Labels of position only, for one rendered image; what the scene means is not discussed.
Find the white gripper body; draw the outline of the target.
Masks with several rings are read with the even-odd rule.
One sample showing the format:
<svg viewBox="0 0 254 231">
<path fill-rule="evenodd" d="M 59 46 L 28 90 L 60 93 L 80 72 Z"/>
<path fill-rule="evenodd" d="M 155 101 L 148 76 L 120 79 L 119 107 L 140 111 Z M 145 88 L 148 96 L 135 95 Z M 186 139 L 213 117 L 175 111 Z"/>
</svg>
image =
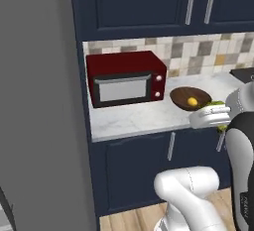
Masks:
<svg viewBox="0 0 254 231">
<path fill-rule="evenodd" d="M 227 125 L 231 119 L 229 117 L 230 108 L 225 105 L 209 105 L 189 116 L 190 126 L 194 129 L 217 127 Z"/>
</svg>

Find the green broccoli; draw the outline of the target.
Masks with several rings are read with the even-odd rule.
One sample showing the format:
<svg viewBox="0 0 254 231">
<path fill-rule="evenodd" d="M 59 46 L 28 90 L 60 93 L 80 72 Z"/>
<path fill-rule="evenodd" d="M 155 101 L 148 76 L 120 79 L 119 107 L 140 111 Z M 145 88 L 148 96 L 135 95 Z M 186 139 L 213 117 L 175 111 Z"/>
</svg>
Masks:
<svg viewBox="0 0 254 231">
<path fill-rule="evenodd" d="M 210 101 L 206 103 L 207 106 L 217 106 L 217 105 L 224 105 L 223 101 Z M 219 125 L 216 127 L 216 131 L 221 134 L 223 132 L 225 132 L 227 129 L 226 125 Z"/>
</svg>

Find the brown wooden bowl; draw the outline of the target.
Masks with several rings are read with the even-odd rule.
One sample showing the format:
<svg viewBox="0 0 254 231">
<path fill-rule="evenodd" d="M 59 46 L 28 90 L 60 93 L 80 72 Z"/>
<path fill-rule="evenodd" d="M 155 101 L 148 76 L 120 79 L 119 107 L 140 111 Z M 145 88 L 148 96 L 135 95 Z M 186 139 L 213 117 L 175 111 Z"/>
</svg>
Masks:
<svg viewBox="0 0 254 231">
<path fill-rule="evenodd" d="M 173 89 L 170 93 L 172 101 L 185 111 L 196 111 L 211 101 L 211 96 L 204 90 L 196 87 L 182 86 Z M 197 100 L 197 106 L 190 106 L 188 99 L 194 97 Z"/>
</svg>

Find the navy base cupboard door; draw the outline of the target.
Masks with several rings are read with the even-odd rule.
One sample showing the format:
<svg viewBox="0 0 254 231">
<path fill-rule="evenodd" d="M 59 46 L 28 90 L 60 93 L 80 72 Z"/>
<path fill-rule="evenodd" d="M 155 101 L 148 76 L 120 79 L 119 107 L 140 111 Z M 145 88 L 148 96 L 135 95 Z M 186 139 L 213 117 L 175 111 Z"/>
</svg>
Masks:
<svg viewBox="0 0 254 231">
<path fill-rule="evenodd" d="M 93 143 L 89 149 L 97 216 L 161 202 L 154 178 L 167 166 L 170 133 Z"/>
<path fill-rule="evenodd" d="M 225 145 L 216 149 L 219 134 L 215 128 L 184 129 L 176 132 L 172 161 L 176 168 L 211 167 L 219 176 L 219 188 L 231 186 Z"/>
</svg>

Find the black hob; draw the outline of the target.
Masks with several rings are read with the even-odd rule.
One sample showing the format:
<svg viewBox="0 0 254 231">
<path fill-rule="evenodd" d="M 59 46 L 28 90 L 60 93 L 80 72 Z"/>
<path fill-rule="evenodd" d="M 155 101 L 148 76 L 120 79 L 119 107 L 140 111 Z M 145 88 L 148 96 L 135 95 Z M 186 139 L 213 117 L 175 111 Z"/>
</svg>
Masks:
<svg viewBox="0 0 254 231">
<path fill-rule="evenodd" d="M 254 81 L 254 67 L 235 68 L 230 73 L 244 83 Z"/>
</svg>

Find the red microwave oven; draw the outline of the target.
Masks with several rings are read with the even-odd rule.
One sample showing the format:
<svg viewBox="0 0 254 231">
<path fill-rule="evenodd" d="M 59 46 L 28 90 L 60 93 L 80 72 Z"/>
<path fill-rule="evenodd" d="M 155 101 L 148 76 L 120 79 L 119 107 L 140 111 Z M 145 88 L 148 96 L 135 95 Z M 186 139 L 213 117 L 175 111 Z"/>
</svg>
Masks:
<svg viewBox="0 0 254 231">
<path fill-rule="evenodd" d="M 167 67 L 151 51 L 86 57 L 92 106 L 109 106 L 164 99 Z"/>
</svg>

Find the grey fridge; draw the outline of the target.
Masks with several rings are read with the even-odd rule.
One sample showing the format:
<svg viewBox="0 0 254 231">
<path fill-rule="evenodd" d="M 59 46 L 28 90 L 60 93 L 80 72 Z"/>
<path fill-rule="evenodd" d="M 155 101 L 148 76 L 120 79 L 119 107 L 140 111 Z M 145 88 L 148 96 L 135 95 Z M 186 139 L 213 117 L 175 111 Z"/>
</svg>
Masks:
<svg viewBox="0 0 254 231">
<path fill-rule="evenodd" d="M 71 0 L 0 0 L 0 187 L 17 231 L 96 231 Z"/>
</svg>

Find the navy wall cupboard door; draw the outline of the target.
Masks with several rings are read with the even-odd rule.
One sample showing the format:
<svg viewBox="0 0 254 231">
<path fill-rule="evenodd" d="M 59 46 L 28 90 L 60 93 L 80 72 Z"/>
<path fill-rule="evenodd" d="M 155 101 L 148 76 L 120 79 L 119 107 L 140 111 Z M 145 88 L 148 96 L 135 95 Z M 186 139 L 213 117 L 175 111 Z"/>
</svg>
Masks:
<svg viewBox="0 0 254 231">
<path fill-rule="evenodd" d="M 189 0 L 72 0 L 82 41 L 188 35 Z"/>
<path fill-rule="evenodd" d="M 207 0 L 196 0 L 198 30 L 203 34 L 254 32 L 254 0 L 214 0 L 209 24 Z"/>
</svg>

